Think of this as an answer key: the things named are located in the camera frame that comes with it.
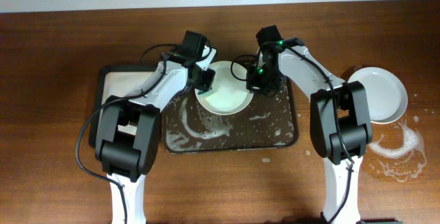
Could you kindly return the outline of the white plate with red stain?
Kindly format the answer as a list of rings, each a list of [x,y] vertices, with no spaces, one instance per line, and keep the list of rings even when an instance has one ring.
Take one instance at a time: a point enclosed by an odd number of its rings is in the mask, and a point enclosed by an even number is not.
[[[372,123],[390,124],[405,114],[408,94],[401,80],[391,72],[379,67],[364,67],[349,77],[349,82],[355,81],[365,88]]]

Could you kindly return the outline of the green yellow sponge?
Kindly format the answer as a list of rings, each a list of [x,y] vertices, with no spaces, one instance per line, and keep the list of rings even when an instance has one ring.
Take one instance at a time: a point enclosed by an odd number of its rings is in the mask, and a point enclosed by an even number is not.
[[[202,91],[202,90],[199,90],[199,89],[195,89],[195,93],[197,95],[203,95],[203,94],[207,93],[207,91]]]

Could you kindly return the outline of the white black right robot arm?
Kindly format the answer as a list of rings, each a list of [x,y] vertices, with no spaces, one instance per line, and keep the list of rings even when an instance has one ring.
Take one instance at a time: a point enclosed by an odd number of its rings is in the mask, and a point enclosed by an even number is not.
[[[310,101],[310,139],[322,157],[325,223],[360,223],[358,175],[373,138],[364,86],[347,83],[326,70],[298,39],[259,40],[257,63],[248,69],[247,88],[278,92],[285,78]]]

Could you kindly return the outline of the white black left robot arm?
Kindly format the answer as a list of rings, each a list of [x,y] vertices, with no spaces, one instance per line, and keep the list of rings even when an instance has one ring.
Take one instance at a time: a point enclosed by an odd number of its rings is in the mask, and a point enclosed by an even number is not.
[[[207,91],[217,57],[205,48],[200,59],[162,54],[157,67],[111,65],[98,79],[96,113],[89,140],[111,185],[113,223],[145,223],[144,182],[160,140],[161,112],[177,95]]]

